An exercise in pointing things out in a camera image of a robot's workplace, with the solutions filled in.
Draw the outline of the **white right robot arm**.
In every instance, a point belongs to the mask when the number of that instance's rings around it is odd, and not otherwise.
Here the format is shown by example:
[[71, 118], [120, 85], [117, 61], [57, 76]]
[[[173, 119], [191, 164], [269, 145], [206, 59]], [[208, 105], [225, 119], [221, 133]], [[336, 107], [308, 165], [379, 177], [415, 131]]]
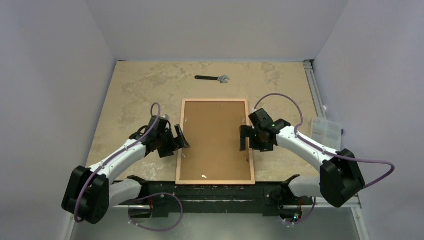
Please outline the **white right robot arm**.
[[281, 184], [280, 196], [288, 204], [301, 197], [324, 198], [340, 208], [366, 186], [354, 154], [328, 148], [298, 132], [289, 122], [273, 120], [263, 109], [249, 116], [250, 125], [239, 127], [240, 150], [272, 152], [280, 147], [294, 153], [319, 173], [318, 177], [294, 175]]

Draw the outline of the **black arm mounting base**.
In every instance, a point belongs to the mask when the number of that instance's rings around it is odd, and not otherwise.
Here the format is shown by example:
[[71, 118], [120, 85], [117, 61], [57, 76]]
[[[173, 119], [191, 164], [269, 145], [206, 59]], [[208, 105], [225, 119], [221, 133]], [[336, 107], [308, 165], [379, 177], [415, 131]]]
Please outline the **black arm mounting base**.
[[288, 183], [259, 181], [254, 185], [176, 184], [174, 181], [141, 183], [136, 199], [123, 202], [130, 206], [147, 206], [153, 218], [167, 218], [170, 213], [195, 214], [261, 214], [264, 217], [292, 217], [303, 206], [313, 204], [311, 197], [296, 197], [289, 192]]

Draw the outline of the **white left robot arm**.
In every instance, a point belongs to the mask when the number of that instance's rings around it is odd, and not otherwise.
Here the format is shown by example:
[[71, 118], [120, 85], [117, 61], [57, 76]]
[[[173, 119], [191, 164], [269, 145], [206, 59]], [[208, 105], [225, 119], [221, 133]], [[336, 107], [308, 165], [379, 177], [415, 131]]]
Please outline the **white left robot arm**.
[[153, 152], [160, 158], [173, 156], [180, 149], [191, 146], [182, 127], [174, 126], [176, 135], [166, 117], [153, 115], [148, 123], [131, 134], [115, 152], [89, 167], [78, 166], [70, 175], [61, 208], [73, 214], [78, 223], [97, 224], [114, 207], [128, 200], [138, 205], [146, 203], [149, 191], [140, 178], [116, 179], [136, 162]]

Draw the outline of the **black adjustable wrench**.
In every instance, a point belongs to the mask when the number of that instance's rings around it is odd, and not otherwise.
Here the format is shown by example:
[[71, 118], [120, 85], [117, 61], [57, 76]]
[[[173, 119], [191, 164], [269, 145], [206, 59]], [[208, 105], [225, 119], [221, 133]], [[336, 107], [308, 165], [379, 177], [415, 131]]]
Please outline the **black adjustable wrench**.
[[204, 75], [195, 75], [194, 78], [196, 80], [210, 80], [210, 81], [218, 81], [221, 84], [226, 84], [230, 80], [227, 75], [222, 76], [204, 76]]

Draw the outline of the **clear plastic parts box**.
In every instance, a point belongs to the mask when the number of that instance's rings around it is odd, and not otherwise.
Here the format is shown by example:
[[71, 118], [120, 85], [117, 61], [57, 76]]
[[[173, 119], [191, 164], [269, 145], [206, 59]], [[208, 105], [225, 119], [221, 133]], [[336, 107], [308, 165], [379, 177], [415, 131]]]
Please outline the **clear plastic parts box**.
[[311, 122], [311, 138], [326, 147], [340, 151], [342, 126], [326, 118], [315, 117]]

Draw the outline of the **aluminium rail frame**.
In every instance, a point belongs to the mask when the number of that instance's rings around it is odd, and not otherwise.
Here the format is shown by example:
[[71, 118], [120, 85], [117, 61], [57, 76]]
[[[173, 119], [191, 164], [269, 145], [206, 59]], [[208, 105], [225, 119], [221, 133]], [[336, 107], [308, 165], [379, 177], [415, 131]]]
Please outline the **aluminium rail frame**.
[[[226, 75], [228, 83], [199, 80], [195, 76]], [[183, 99], [246, 99], [252, 108], [263, 96], [263, 105], [273, 117], [298, 123], [311, 133], [312, 120], [324, 117], [323, 103], [312, 64], [305, 62], [235, 61], [118, 61], [106, 94], [87, 164], [97, 163], [121, 146], [124, 139], [149, 119], [151, 104], [173, 123], [181, 117]], [[65, 240], [367, 240], [369, 233], [358, 197], [352, 204], [334, 208], [317, 201], [314, 212], [299, 227], [288, 228], [275, 218], [257, 215], [185, 214], [173, 230], [152, 232], [128, 224], [125, 210], [116, 208], [99, 224], [69, 220]]]

